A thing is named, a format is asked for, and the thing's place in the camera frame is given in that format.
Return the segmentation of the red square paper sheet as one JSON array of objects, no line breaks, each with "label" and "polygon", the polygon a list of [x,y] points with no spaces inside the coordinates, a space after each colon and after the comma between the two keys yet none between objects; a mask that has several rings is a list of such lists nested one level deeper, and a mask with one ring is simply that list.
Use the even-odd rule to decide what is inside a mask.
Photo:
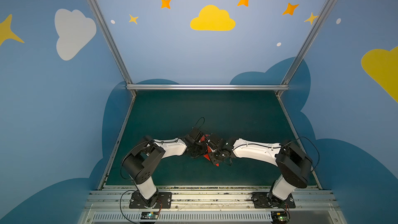
[{"label": "red square paper sheet", "polygon": [[208,145],[208,141],[209,141],[208,137],[209,137],[209,134],[204,134],[199,142],[201,145],[206,145],[206,151],[204,152],[203,157],[205,157],[207,160],[211,161],[209,153],[212,152],[212,149]]}]

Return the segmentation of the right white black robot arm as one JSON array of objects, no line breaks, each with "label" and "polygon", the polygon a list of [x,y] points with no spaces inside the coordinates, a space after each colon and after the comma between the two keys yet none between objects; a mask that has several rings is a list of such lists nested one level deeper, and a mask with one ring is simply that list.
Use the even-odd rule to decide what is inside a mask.
[{"label": "right white black robot arm", "polygon": [[204,136],[209,160],[217,165],[228,158],[248,158],[263,161],[279,168],[281,176],[268,193],[252,195],[259,208],[294,208],[292,193],[308,186],[312,172],[312,159],[293,141],[266,144],[244,139],[225,141],[215,135]]}]

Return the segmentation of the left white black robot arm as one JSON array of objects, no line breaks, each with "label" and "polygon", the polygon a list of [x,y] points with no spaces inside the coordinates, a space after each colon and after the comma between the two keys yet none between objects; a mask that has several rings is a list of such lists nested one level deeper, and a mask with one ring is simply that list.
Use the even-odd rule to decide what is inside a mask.
[{"label": "left white black robot arm", "polygon": [[200,147],[205,134],[188,134],[182,138],[172,140],[156,140],[145,136],[123,158],[121,167],[128,173],[137,187],[135,194],[139,204],[145,208],[153,208],[159,202],[158,189],[155,186],[152,174],[162,159],[181,156],[189,148]]}]

